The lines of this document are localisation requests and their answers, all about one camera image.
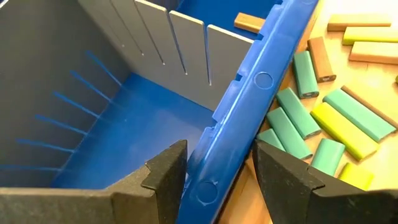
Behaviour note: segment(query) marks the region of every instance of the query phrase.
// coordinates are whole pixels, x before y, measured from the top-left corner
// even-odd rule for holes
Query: blue plastic bin
[[[318,1],[265,2],[266,23],[241,33],[256,40],[213,113],[130,73],[77,2],[10,0],[0,9],[0,186],[103,189],[188,139],[177,222],[213,222]]]

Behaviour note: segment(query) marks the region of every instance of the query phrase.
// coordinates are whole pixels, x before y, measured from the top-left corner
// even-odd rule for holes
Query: wooden surface
[[[335,74],[337,74],[337,79],[333,82],[319,83],[320,96],[312,99],[302,100],[308,112],[314,108],[314,106],[319,105],[322,102],[323,97],[330,91],[342,87],[345,83],[355,81],[356,79],[371,85],[374,88],[383,89],[388,92],[386,95],[381,95],[381,98],[385,99],[380,103],[384,103],[387,99],[390,99],[390,106],[398,111],[398,107],[395,102],[398,99],[398,85],[395,83],[395,77],[398,74],[397,65],[384,65],[376,63],[367,62],[351,62],[348,60],[349,53],[352,46],[342,46],[341,40],[343,38],[343,32],[326,32],[326,27],[328,20],[332,14],[336,13],[387,13],[392,19],[392,27],[398,27],[398,14],[394,12],[394,9],[398,8],[398,2],[395,0],[380,0],[378,2],[371,0],[324,0],[323,7],[320,11],[319,17],[316,20],[315,26],[310,34],[311,38],[324,36],[326,50],[330,59],[332,69]],[[303,40],[297,48],[297,51],[303,51],[306,48],[306,43]],[[291,86],[295,90],[295,81],[292,79],[292,71],[288,70],[286,78],[281,86],[285,88]],[[276,108],[277,104],[274,102],[272,109]],[[265,121],[261,127],[261,131],[267,130],[269,128],[268,123]],[[330,138],[324,131],[318,136],[312,137],[306,140],[310,149],[315,152],[318,144],[322,138]],[[398,134],[392,134],[385,138],[381,142],[380,150],[371,157],[365,159],[364,161],[358,163],[356,162],[347,152],[343,154],[343,158],[340,160],[339,166],[336,171],[336,177],[340,173],[340,170],[347,162],[352,162],[353,164],[359,165],[369,171],[371,171],[375,177],[371,183],[369,189],[398,189],[398,179],[394,178],[395,171],[398,170],[398,150],[396,146],[398,145]],[[246,161],[246,164],[252,163],[251,158]],[[246,185],[252,186],[252,181],[254,178],[247,178],[242,173],[239,178],[246,179]],[[252,197],[246,195],[244,187],[242,192],[232,192],[231,195],[234,196],[234,202],[228,204],[229,207],[238,208],[231,212],[231,216],[224,218],[226,215],[221,214],[220,223],[268,223],[269,214],[266,210],[266,206],[263,204],[258,204],[257,199],[261,197],[261,193],[257,188],[257,192],[252,192]],[[255,191],[255,187],[250,187],[250,190]],[[250,205],[257,203],[257,207],[253,208]],[[257,214],[256,211],[261,211],[258,217],[263,219],[258,220],[258,217],[253,215]],[[250,222],[243,217],[252,217]]]

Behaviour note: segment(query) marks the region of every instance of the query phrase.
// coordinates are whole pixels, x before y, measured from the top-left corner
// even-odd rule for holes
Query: yellow block
[[[240,12],[235,18],[234,26],[258,34],[265,21],[265,19]]]
[[[373,177],[374,174],[370,171],[347,162],[338,178],[354,187],[367,190],[372,183]]]
[[[345,31],[347,27],[389,27],[391,16],[387,14],[334,14],[328,23],[328,31]]]
[[[356,41],[398,42],[398,29],[391,27],[347,27],[343,45],[353,45]]]
[[[311,111],[311,115],[330,136],[343,143],[347,151],[358,161],[378,150],[377,142],[328,103],[321,103]]]

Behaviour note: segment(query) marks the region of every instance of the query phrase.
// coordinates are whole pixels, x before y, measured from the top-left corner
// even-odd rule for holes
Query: teal block
[[[356,101],[352,96],[341,89],[329,93],[323,99],[355,126],[376,142],[395,131],[395,127],[384,121],[377,114]]]
[[[340,159],[343,156],[344,149],[345,145],[342,143],[330,139],[322,139],[313,157],[311,166],[334,176]]]
[[[276,98],[303,139],[321,133],[319,125],[291,88],[278,92]]]
[[[267,114],[267,119],[286,152],[299,159],[308,159],[312,153],[282,108]]]
[[[280,142],[278,136],[276,136],[275,131],[270,128],[267,131],[263,131],[262,133],[257,135],[257,139],[263,140],[266,143],[277,147],[278,149],[286,152],[284,146],[282,145],[282,143]]]
[[[295,54],[293,57],[293,65],[298,97],[300,97],[300,99],[317,97],[319,95],[319,89],[310,52],[306,50]]]

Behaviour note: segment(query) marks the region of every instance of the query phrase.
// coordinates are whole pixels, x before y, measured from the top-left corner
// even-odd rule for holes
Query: wooden block
[[[332,91],[324,97],[323,101],[334,107],[335,110],[376,142],[381,141],[396,130],[395,127],[367,109],[343,90]]]
[[[321,129],[291,88],[284,89],[276,95],[280,106],[295,126],[303,139],[321,133]]]
[[[311,166],[334,176],[344,150],[345,146],[342,143],[331,139],[322,139],[313,157]]]
[[[270,128],[267,131],[263,131],[262,133],[257,135],[257,139],[263,140],[266,143],[273,145],[275,147],[277,147],[278,149],[282,150],[282,151],[286,151],[284,146],[282,145],[282,143],[280,142],[278,136],[276,136],[275,131]]]
[[[345,84],[341,89],[398,129],[398,111],[391,107],[389,101],[382,101],[380,94],[374,94],[381,90],[372,89],[360,82]]]
[[[334,14],[328,31],[345,31],[347,27],[389,27],[392,19],[387,14]]]
[[[293,57],[294,75],[300,99],[313,98],[319,95],[318,83],[315,78],[309,51],[295,54]]]
[[[331,69],[328,53],[326,51],[323,37],[316,37],[308,40],[308,49],[311,54],[317,82],[330,82],[336,79]]]
[[[349,59],[398,65],[398,43],[355,42]]]
[[[398,42],[398,29],[391,27],[347,27],[343,45],[353,45],[356,41]]]
[[[374,174],[370,171],[347,162],[338,177],[340,180],[362,190],[367,190],[372,183]]]
[[[330,136],[343,143],[358,161],[378,150],[379,145],[375,141],[328,103],[321,103],[311,111],[311,115]]]
[[[240,12],[235,18],[234,26],[257,34],[265,21],[266,20],[263,18]]]
[[[308,159],[312,153],[282,108],[267,114],[267,119],[286,152],[299,159]]]

